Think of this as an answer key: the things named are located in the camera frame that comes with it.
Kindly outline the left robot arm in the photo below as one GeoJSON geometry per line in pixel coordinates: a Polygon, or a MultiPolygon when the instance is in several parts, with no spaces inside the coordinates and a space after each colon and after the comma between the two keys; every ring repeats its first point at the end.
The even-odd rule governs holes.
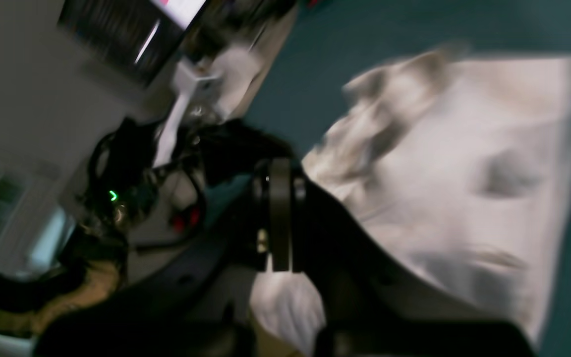
{"type": "Polygon", "coordinates": [[[0,273],[0,335],[30,339],[59,317],[106,301],[124,286],[131,252],[188,245],[203,231],[207,213],[198,172],[206,186],[215,186],[251,173],[262,161],[294,156],[287,142],[232,119],[181,126],[170,162],[154,167],[162,124],[125,118],[98,142],[87,162],[86,189],[76,198],[85,213],[57,253],[57,267],[25,282],[0,273]],[[131,244],[130,229],[170,199],[163,185],[175,174],[186,176],[195,201],[183,208],[171,203],[170,239],[131,244]]]}

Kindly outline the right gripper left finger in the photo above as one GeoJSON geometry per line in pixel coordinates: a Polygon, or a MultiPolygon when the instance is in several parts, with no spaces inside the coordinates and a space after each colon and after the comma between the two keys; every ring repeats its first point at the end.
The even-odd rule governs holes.
{"type": "Polygon", "coordinates": [[[36,357],[249,357],[256,273],[283,268],[283,161],[259,166],[219,219],[161,270],[53,323],[36,357]]]}

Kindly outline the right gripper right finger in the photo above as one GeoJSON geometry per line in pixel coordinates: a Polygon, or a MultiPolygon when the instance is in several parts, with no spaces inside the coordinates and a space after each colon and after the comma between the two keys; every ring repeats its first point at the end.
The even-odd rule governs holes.
{"type": "Polygon", "coordinates": [[[318,290],[317,357],[534,357],[513,323],[424,282],[390,258],[342,204],[282,160],[282,269],[318,290]]]}

